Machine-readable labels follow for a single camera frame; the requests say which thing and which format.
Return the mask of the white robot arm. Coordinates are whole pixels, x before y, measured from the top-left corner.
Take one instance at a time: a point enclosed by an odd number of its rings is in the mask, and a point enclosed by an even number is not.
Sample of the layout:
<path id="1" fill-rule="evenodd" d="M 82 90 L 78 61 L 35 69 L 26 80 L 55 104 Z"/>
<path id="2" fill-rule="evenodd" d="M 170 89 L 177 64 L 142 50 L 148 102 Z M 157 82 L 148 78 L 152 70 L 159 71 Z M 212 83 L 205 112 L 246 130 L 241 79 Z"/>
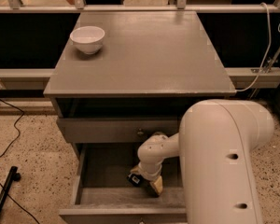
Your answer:
<path id="1" fill-rule="evenodd" d="M 188 224 L 263 224 L 250 151 L 273 132 L 271 113 L 258 103 L 204 100 L 186 111 L 177 134 L 149 137 L 131 172 L 160 194 L 162 163 L 178 157 Z"/>

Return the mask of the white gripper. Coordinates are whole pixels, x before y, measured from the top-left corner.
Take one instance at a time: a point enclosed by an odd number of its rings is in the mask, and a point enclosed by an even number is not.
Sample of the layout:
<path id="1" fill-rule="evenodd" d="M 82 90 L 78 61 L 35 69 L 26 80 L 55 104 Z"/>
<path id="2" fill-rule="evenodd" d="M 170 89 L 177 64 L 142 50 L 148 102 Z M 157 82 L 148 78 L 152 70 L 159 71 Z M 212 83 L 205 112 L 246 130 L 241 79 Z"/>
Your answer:
<path id="1" fill-rule="evenodd" d="M 162 165 L 160 163 L 151 164 L 139 162 L 130 172 L 134 175 L 141 175 L 144 179 L 148 180 L 150 193 L 154 197 L 159 197 L 163 192 L 161 168 Z"/>

